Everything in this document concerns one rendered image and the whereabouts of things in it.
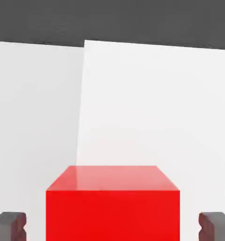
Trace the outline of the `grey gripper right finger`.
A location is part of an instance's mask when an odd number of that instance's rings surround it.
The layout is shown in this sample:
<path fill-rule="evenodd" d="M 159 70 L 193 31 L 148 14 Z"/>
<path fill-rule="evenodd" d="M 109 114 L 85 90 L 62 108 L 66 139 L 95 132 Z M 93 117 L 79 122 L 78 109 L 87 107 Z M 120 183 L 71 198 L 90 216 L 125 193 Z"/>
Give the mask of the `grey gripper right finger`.
<path fill-rule="evenodd" d="M 199 241 L 225 241 L 225 214 L 201 212 L 199 214 Z"/>

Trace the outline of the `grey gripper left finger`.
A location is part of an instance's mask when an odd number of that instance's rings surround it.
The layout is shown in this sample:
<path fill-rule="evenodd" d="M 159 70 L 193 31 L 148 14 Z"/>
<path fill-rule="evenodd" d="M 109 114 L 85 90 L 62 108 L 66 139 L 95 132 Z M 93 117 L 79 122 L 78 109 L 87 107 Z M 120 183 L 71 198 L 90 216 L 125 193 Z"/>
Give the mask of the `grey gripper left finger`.
<path fill-rule="evenodd" d="M 26 241 L 26 214 L 2 212 L 0 214 L 0 241 Z"/>

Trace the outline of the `small red cube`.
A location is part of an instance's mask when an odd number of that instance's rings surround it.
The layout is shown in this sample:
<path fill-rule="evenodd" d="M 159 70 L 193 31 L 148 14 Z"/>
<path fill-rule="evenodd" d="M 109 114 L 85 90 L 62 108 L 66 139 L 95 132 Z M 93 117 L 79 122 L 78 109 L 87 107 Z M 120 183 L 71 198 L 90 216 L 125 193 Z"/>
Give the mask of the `small red cube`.
<path fill-rule="evenodd" d="M 156 166 L 69 166 L 46 191 L 46 241 L 180 241 L 180 191 Z"/>

